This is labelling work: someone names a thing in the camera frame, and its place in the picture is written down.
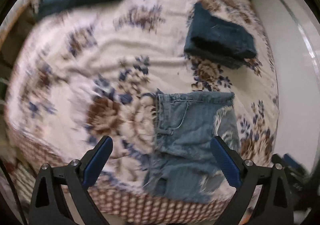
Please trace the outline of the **light blue denim pants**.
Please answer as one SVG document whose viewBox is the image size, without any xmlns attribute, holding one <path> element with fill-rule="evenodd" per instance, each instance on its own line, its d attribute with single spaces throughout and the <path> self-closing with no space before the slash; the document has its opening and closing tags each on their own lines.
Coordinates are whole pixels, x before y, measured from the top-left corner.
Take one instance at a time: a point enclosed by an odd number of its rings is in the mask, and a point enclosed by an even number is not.
<svg viewBox="0 0 320 225">
<path fill-rule="evenodd" d="M 224 180 L 210 150 L 215 136 L 239 150 L 231 92 L 158 94 L 155 142 L 144 189 L 153 196 L 209 203 Z"/>
</svg>

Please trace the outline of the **floral bed blanket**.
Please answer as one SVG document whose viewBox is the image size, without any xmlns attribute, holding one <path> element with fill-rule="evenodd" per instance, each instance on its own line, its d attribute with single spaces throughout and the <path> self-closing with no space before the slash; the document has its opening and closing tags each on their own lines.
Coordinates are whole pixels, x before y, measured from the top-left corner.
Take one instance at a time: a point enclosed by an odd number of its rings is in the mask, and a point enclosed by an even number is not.
<svg viewBox="0 0 320 225">
<path fill-rule="evenodd" d="M 184 53 L 200 2 L 244 27 L 257 56 L 236 70 Z M 101 212 L 135 224 L 215 220 L 234 190 L 221 172 L 201 176 L 207 204 L 148 195 L 158 93 L 232 92 L 234 131 L 221 136 L 256 164 L 271 162 L 279 110 L 273 55 L 249 0 L 122 0 L 41 20 L 11 76 L 5 120 L 10 141 L 34 169 L 81 157 L 104 135 L 114 150 L 89 193 Z"/>
</svg>

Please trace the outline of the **white headboard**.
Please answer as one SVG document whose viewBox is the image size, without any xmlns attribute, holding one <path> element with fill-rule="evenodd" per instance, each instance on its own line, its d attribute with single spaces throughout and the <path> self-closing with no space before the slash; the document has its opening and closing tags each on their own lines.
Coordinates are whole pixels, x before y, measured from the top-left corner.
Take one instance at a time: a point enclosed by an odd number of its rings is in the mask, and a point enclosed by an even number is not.
<svg viewBox="0 0 320 225">
<path fill-rule="evenodd" d="M 279 121 L 275 153 L 308 171 L 319 158 L 319 22 L 304 0 L 253 0 L 274 57 Z"/>
</svg>

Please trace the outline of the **dark blue folded pants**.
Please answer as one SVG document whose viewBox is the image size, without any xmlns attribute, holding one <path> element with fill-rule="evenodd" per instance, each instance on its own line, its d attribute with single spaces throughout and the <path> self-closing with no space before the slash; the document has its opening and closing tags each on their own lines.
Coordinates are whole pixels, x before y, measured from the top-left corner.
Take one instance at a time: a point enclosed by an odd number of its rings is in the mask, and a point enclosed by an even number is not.
<svg viewBox="0 0 320 225">
<path fill-rule="evenodd" d="M 184 52 L 230 69 L 257 56 L 254 38 L 244 27 L 211 15 L 200 2 L 194 4 Z"/>
</svg>

